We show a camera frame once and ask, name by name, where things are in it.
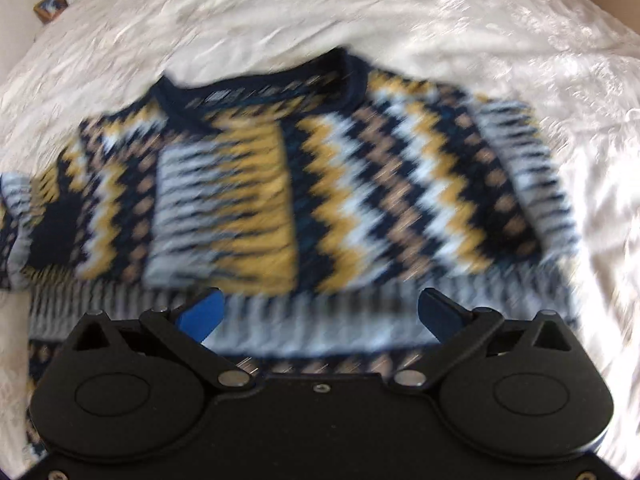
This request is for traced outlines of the navy yellow patterned knit sweater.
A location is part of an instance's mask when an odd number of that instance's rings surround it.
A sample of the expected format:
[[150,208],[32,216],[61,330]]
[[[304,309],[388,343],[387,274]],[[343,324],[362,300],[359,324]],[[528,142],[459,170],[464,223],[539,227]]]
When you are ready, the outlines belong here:
[[523,102],[335,48],[280,73],[160,78],[1,177],[1,289],[28,292],[35,387],[79,319],[224,295],[209,349],[390,374],[434,344],[420,291],[574,323],[572,206]]

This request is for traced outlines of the white embroidered bedspread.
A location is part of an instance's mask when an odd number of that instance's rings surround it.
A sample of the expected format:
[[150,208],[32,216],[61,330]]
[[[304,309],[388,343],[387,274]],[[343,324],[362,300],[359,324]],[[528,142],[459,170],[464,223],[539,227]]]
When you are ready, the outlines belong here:
[[82,118],[344,44],[536,108],[586,249],[582,339],[615,402],[601,455],[639,472],[639,38],[589,0],[80,0],[1,78],[1,167],[33,174]]

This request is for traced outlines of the wooden picture frame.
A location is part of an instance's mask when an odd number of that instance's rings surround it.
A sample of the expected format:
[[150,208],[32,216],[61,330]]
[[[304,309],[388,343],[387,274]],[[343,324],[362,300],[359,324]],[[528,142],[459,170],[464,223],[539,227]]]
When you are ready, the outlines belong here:
[[55,20],[66,8],[65,0],[41,0],[34,5],[34,12],[42,24],[48,24]]

